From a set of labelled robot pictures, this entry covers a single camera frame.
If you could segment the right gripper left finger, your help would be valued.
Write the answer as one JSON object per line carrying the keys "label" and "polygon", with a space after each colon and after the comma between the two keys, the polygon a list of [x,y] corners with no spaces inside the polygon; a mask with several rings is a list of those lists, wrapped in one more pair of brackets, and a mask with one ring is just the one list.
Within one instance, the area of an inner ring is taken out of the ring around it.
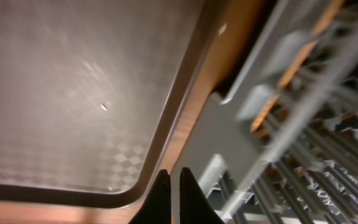
{"label": "right gripper left finger", "polygon": [[171,224],[171,182],[166,169],[160,170],[142,206],[129,224]]}

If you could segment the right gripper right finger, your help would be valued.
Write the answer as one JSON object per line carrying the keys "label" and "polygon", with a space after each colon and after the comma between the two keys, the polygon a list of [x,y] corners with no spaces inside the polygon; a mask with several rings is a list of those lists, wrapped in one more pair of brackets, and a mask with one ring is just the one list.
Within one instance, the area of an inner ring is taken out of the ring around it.
{"label": "right gripper right finger", "polygon": [[188,167],[182,168],[180,173],[180,223],[224,224]]}

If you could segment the grey plastic dishwasher rack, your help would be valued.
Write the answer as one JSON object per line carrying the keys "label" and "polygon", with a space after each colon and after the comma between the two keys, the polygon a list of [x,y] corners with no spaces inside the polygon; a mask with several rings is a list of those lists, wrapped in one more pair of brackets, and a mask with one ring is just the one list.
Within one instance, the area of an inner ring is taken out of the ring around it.
{"label": "grey plastic dishwasher rack", "polygon": [[[233,82],[210,95],[171,173],[175,221],[188,167],[224,222],[358,223],[358,1],[313,38],[326,6],[277,1]],[[318,42],[279,91],[308,40]]]}

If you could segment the wooden chopstick in rack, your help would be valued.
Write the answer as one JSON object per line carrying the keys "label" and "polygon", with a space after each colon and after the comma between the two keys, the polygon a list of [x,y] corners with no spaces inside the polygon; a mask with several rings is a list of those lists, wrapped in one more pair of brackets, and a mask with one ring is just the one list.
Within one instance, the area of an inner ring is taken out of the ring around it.
{"label": "wooden chopstick in rack", "polygon": [[[323,14],[318,16],[318,20],[313,24],[312,30],[310,34],[313,38],[319,36],[323,33],[323,31],[327,28],[327,26],[331,23],[333,17],[337,14],[340,7],[343,5],[343,0],[331,0],[331,1],[323,1],[324,3],[328,3],[323,9]],[[295,59],[292,61],[290,66],[285,70],[282,75],[279,83],[277,84],[277,89],[284,90],[288,85],[290,80],[295,75],[295,72],[299,69],[300,65],[309,55],[309,53],[313,50],[313,47],[317,44],[317,40],[308,40],[302,48],[296,54]],[[274,104],[277,102],[279,98],[279,94],[275,93],[264,105],[262,111],[257,115],[250,126],[250,131],[254,132],[258,129],[258,127],[262,124],[262,121],[267,116],[268,112],[272,109]]]}

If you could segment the dark brown serving tray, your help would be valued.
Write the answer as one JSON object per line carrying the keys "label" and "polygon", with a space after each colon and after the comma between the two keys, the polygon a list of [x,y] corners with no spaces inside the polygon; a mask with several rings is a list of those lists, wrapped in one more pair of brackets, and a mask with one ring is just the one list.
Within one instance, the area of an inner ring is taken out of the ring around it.
{"label": "dark brown serving tray", "polygon": [[0,201],[139,201],[225,6],[0,1]]}

